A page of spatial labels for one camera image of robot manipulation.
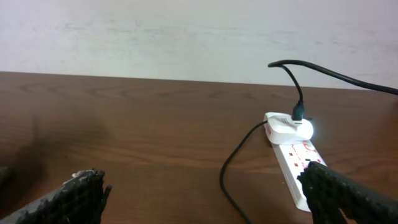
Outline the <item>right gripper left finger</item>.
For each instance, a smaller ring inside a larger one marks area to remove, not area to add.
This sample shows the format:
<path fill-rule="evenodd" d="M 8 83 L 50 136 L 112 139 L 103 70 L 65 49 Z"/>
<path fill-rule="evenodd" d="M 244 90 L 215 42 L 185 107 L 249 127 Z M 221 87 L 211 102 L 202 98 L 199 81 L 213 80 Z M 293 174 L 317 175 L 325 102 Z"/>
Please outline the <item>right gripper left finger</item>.
<path fill-rule="evenodd" d="M 111 186 L 105 171 L 81 170 L 59 188 L 1 219 L 1 224 L 100 224 Z"/>

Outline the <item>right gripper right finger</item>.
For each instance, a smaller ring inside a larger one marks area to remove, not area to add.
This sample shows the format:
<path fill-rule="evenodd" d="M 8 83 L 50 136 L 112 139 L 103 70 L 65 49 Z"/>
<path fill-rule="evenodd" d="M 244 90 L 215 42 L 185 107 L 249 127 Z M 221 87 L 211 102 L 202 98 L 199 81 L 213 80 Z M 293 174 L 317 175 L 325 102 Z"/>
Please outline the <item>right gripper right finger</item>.
<path fill-rule="evenodd" d="M 314 224 L 397 224 L 397 201 L 310 162 L 297 177 Z"/>

